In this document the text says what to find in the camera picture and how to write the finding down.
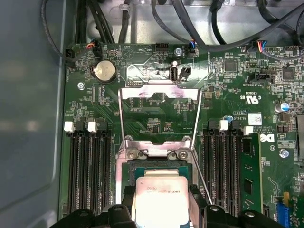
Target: green circuit board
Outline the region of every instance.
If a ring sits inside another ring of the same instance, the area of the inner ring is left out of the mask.
[[[71,49],[79,53],[83,48],[85,45],[76,45]],[[182,56],[175,56],[176,48],[182,49]],[[254,168],[240,167],[240,175],[254,175],[256,182],[251,188],[257,188],[255,192],[261,188],[261,195],[245,199],[241,184],[242,203],[248,205],[243,209],[262,211],[264,206],[269,210],[269,216],[277,220],[276,204],[283,202],[283,193],[300,194],[299,186],[304,176],[303,162],[298,156],[296,130],[296,116],[303,114],[304,108],[304,65],[300,60],[278,62],[259,53],[245,52],[243,47],[219,53],[206,53],[196,47],[191,58],[187,56],[187,45],[169,45],[168,50],[159,52],[155,44],[108,44],[101,45],[101,51],[103,60],[115,64],[116,80],[105,85],[91,75],[90,67],[99,61],[91,51],[77,61],[74,68],[67,68],[64,121],[84,122],[86,125],[88,119],[100,118],[108,123],[107,204],[115,202],[115,155],[122,142],[118,90],[141,87],[152,79],[168,79],[174,60],[178,60],[178,72],[185,67],[191,68],[189,76],[174,83],[180,88],[201,90],[201,106],[198,107],[198,102],[191,99],[168,99],[165,94],[130,98],[123,101],[125,134],[135,140],[158,144],[181,140],[185,135],[192,136],[196,111],[200,108],[195,148],[203,167],[203,137],[209,121],[218,124],[223,118],[232,116],[240,123],[241,129],[254,127],[252,137],[255,141],[252,146],[257,148],[252,160],[244,158],[244,162],[240,163],[249,162]],[[288,57],[296,55],[299,50],[268,47],[266,51]],[[270,77],[267,80],[252,80],[252,75],[261,74]],[[80,82],[84,83],[84,89],[77,87]],[[275,111],[275,106],[282,102],[287,102],[290,107],[284,115]],[[64,133],[60,216],[67,213],[69,202],[72,146],[71,137]],[[289,151],[287,158],[280,156],[282,149]]]

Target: ram slot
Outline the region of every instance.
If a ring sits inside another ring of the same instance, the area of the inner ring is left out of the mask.
[[[217,200],[218,192],[217,192],[217,175],[216,175],[216,136],[210,136],[210,185],[211,185],[211,193],[212,193],[212,201],[215,202]]]
[[[231,135],[228,135],[226,137],[226,144],[225,144],[225,150],[226,150],[226,204],[227,204],[227,210],[233,211],[233,197],[234,197],[234,191],[233,191],[233,179],[231,179],[231,170],[233,169],[233,161],[231,159],[234,157],[232,149],[231,149]]]
[[[222,202],[222,183],[223,183],[223,175],[222,175],[222,168],[223,168],[223,160],[222,160],[222,143],[221,143],[221,137],[215,136],[215,151],[214,151],[214,157],[213,157],[213,163],[214,163],[214,185],[217,199],[216,204],[223,206]]]
[[[205,136],[203,137],[203,147],[204,147],[204,153],[203,153],[203,163],[204,163],[204,179],[207,185],[207,189],[211,194],[211,198],[214,201],[214,191],[213,191],[213,136],[208,135],[208,133],[205,133]]]
[[[69,164],[69,185],[68,185],[68,212],[76,210],[76,188],[77,188],[77,158],[78,158],[78,137],[71,136],[70,164]]]
[[[232,215],[237,216],[240,212],[240,182],[239,182],[239,159],[240,159],[240,137],[238,135],[231,136],[230,140],[230,154],[232,155],[231,159],[231,168],[230,168],[230,176],[232,179],[231,182],[231,191],[234,193],[232,200],[232,208],[230,213]]]
[[[101,210],[109,205],[109,199],[110,199],[110,170],[111,170],[111,140],[109,139],[109,135],[104,135],[102,138],[102,153],[101,153],[101,161],[102,165],[100,167],[101,171],[101,179],[100,179],[100,212]]]
[[[229,154],[229,151],[226,148],[227,145],[227,136],[223,135],[221,136],[221,144],[220,144],[220,160],[221,160],[221,166],[219,168],[220,170],[220,174],[222,177],[222,181],[221,181],[221,198],[222,198],[222,206],[224,208],[228,208],[228,204],[227,204],[227,185],[229,185],[230,183],[228,183],[227,181],[227,172],[229,172],[228,170],[228,166],[227,166],[227,156]]]
[[[99,182],[99,164],[100,164],[100,137],[92,138],[92,159],[90,168],[90,209],[97,215],[98,211],[98,182]]]
[[[80,175],[79,175],[79,184],[80,186],[80,200],[79,200],[79,208],[86,209],[87,208],[87,188],[88,188],[88,163],[89,163],[89,137],[85,135],[83,137],[82,150],[80,154]]]

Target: chip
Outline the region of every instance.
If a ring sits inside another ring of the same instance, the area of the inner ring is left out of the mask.
[[[292,68],[283,68],[283,80],[294,80],[295,74]]]
[[[237,62],[233,59],[225,60],[225,71],[226,72],[236,72]]]
[[[212,99],[212,92],[205,92],[206,99]]]
[[[280,113],[279,114],[279,120],[281,122],[288,122],[288,121],[290,121],[290,118],[291,118],[291,116],[289,113]]]

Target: integrated circuit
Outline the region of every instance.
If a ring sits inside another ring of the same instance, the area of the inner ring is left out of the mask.
[[[237,71],[237,62],[233,59],[227,59],[224,63],[225,72],[236,72]]]
[[[283,68],[282,69],[283,80],[294,80],[295,73],[292,68]]]

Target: cable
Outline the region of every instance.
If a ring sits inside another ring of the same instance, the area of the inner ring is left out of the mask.
[[[300,31],[303,16],[304,16],[304,10],[301,12],[299,19],[296,23],[296,34],[297,34],[297,38],[298,38],[298,42],[299,42],[300,46],[304,48],[304,43],[301,40],[301,31]]]
[[[189,40],[184,39],[183,37],[180,37],[179,35],[177,35],[175,32],[173,32],[171,29],[169,29],[165,25],[165,23],[162,21],[162,19],[160,18],[160,16],[158,15],[158,13],[156,11],[156,0],[151,1],[151,9],[152,9],[152,14],[153,14],[155,21],[164,31],[166,31],[168,34],[170,34],[171,36],[173,36],[174,38],[178,39],[179,41],[181,41],[183,43],[189,42]]]
[[[94,21],[96,23],[97,30],[98,30],[98,32],[100,34],[101,41],[103,43],[108,43],[108,40],[107,40],[107,38],[105,36],[104,28],[103,28],[103,26],[102,26],[102,24],[101,24],[101,22],[100,22],[100,20],[98,18],[98,14],[96,13],[96,11],[95,11],[95,9],[94,9],[94,7],[92,5],[92,2],[90,0],[88,0],[87,4],[88,4],[88,6],[90,8],[90,11],[91,11],[91,13],[93,15]]]
[[[262,16],[262,18],[267,21],[269,24],[273,24],[277,22],[279,19],[276,18],[268,9],[267,9],[267,1],[266,0],[258,0],[258,10]],[[298,45],[298,40],[296,36],[296,31],[289,26],[288,24],[283,23],[282,25],[278,26],[278,28],[285,31],[290,38],[292,39],[295,45]]]
[[[210,52],[220,52],[220,51],[227,51],[242,45],[246,45],[250,43],[252,40],[257,40],[260,37],[263,37],[267,35],[268,33],[272,32],[275,28],[280,26],[281,24],[285,23],[288,19],[290,19],[292,16],[300,13],[300,11],[304,10],[304,3],[300,6],[296,7],[291,12],[287,13],[284,17],[282,17],[280,20],[269,26],[268,28],[265,28],[264,30],[248,37],[243,40],[231,43],[231,44],[225,44],[225,45],[206,45],[205,42],[201,39],[200,35],[198,34],[197,30],[193,26],[191,19],[189,18],[189,15],[182,3],[181,0],[174,0],[172,1],[173,6],[175,8],[175,11],[177,12],[177,15],[180,18],[180,21],[182,22],[185,29],[188,31],[188,33],[191,35],[191,37],[196,41],[196,43],[204,50],[210,51]]]
[[[125,0],[124,4],[130,5],[131,0]],[[127,37],[128,27],[129,27],[129,11],[124,10],[123,11],[123,17],[122,17],[122,28],[119,33],[118,43],[123,44],[125,42],[125,39]]]
[[[51,47],[53,48],[53,50],[60,56],[62,57],[63,60],[67,61],[67,62],[76,62],[79,59],[81,59],[82,56],[84,56],[87,52],[88,49],[83,49],[75,58],[69,58],[67,56],[65,56],[64,54],[62,54],[59,49],[57,48],[56,44],[54,43],[52,36],[49,32],[48,29],[48,23],[47,23],[47,17],[46,17],[46,6],[47,6],[47,2],[48,0],[42,0],[41,3],[41,9],[40,9],[40,16],[42,19],[42,25],[43,25],[43,30],[47,36],[47,40],[50,43]]]
[[[104,27],[105,35],[106,35],[106,37],[108,38],[109,43],[110,43],[110,44],[114,44],[115,41],[114,41],[114,38],[113,38],[113,36],[112,36],[112,33],[111,33],[111,29],[110,29],[109,23],[108,23],[108,21],[106,20],[105,15],[104,15],[103,11],[101,10],[101,8],[100,8],[100,6],[99,6],[97,0],[89,0],[89,1],[91,1],[92,6],[94,7],[95,11],[96,11],[97,14],[98,14],[98,18],[100,19],[100,22],[101,22],[101,24],[102,24],[103,27]]]
[[[214,11],[211,13],[211,25],[212,25],[213,33],[219,44],[227,44],[219,32],[217,17],[218,17],[218,11]]]
[[[86,0],[79,0],[76,12],[75,43],[86,43],[87,11]]]
[[[209,9],[211,12],[212,30],[213,30],[214,36],[217,39],[217,41],[219,42],[219,44],[226,44],[222,35],[219,32],[218,19],[217,19],[218,11],[220,10],[220,8],[222,8],[223,2],[224,2],[223,0],[213,0],[212,4],[210,6],[210,9]]]

